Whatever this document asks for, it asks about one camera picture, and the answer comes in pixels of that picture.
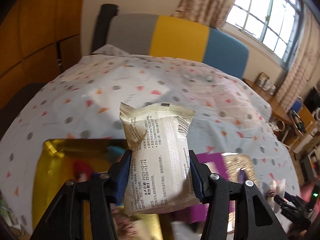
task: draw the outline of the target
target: wooden wardrobe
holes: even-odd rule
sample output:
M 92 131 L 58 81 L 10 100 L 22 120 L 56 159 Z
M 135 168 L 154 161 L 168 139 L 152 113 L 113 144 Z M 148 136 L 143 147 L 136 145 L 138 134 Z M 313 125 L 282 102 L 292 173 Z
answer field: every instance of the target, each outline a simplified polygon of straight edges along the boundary
M 81 10 L 82 0 L 16 1 L 0 25 L 0 109 L 80 59 Z

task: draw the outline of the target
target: headboard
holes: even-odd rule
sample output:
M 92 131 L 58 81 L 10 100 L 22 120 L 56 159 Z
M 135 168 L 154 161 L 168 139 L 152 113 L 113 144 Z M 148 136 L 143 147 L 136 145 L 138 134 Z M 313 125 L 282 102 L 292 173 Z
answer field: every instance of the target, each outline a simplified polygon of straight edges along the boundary
M 188 20 L 154 14 L 113 17 L 105 43 L 130 54 L 203 62 L 240 79 L 248 58 L 248 48 L 226 33 Z

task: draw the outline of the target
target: plastic food package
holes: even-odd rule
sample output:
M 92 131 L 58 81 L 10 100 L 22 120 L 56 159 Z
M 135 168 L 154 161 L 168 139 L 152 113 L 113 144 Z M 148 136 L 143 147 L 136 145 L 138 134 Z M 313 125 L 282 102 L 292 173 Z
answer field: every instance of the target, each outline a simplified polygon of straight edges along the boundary
M 157 103 L 135 109 L 124 103 L 120 119 L 132 150 L 124 209 L 167 213 L 199 204 L 193 191 L 186 135 L 195 111 Z

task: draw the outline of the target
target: beige curtain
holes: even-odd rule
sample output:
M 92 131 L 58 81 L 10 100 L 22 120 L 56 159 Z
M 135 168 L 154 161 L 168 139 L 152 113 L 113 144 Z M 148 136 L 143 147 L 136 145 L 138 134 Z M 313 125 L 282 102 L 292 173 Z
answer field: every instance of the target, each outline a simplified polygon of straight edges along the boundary
M 220 28 L 235 0 L 181 0 L 173 17 Z
M 308 8 L 304 21 L 303 36 L 296 57 L 276 94 L 276 100 L 286 112 L 301 95 L 315 65 L 320 60 L 320 26 Z

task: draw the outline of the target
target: polka dot bedsheet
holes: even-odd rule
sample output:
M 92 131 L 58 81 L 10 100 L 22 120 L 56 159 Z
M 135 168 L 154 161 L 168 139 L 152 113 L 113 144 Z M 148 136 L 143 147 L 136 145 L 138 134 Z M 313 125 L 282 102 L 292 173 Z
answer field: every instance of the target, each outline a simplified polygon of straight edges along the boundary
M 143 107 L 173 102 L 197 111 L 188 132 L 196 154 L 235 152 L 251 158 L 259 188 L 286 179 L 299 194 L 287 149 L 268 120 L 270 105 L 244 82 L 203 63 L 129 55 L 105 45 L 45 85 L 0 142 L 0 189 L 32 232 L 32 192 L 44 141 L 53 138 L 124 139 L 120 102 Z M 289 220 L 277 214 L 286 230 Z

